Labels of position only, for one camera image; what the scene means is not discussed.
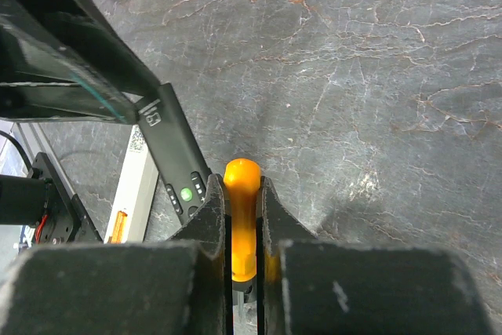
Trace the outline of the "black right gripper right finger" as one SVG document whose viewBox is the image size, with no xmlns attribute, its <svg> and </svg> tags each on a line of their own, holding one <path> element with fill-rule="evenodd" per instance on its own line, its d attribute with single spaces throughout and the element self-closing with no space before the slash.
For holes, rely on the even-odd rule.
<svg viewBox="0 0 502 335">
<path fill-rule="evenodd" d="M 313 236 L 269 178 L 257 199 L 261 334 L 491 334 L 467 265 L 444 249 Z"/>
</svg>

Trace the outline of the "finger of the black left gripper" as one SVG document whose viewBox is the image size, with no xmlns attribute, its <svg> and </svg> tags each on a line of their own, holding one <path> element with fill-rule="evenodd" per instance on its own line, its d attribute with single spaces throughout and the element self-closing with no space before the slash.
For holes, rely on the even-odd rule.
<svg viewBox="0 0 502 335">
<path fill-rule="evenodd" d="M 134 124 L 159 81 L 93 0 L 1 0 L 1 116 Z"/>
</svg>

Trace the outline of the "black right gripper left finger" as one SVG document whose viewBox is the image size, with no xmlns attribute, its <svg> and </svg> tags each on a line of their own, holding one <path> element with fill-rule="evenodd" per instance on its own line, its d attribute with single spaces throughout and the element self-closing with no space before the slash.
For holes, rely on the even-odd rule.
<svg viewBox="0 0 502 335">
<path fill-rule="evenodd" d="M 1 284 L 4 334 L 230 334 L 230 224 L 222 177 L 170 239 L 38 246 Z"/>
</svg>

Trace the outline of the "black remote control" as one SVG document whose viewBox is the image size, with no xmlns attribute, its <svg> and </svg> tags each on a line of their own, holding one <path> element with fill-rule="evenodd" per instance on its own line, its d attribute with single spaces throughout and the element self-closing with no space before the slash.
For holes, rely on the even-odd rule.
<svg viewBox="0 0 502 335">
<path fill-rule="evenodd" d="M 182 224 L 202 205 L 211 169 L 170 84 L 136 103 L 138 126 Z"/>
</svg>

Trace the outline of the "orange handle screwdriver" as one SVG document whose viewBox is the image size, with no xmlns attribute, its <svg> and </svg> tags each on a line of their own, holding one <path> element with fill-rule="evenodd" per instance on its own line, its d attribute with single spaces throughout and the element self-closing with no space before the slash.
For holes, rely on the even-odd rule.
<svg viewBox="0 0 502 335">
<path fill-rule="evenodd" d="M 278 279 L 278 258 L 256 256 L 256 205 L 261 187 L 257 163 L 246 158 L 230 161 L 224 173 L 224 185 L 230 198 L 231 212 L 231 279 L 236 292 L 237 320 L 246 320 L 245 291 L 256 278 L 257 263 L 264 262 L 267 280 Z"/>
</svg>

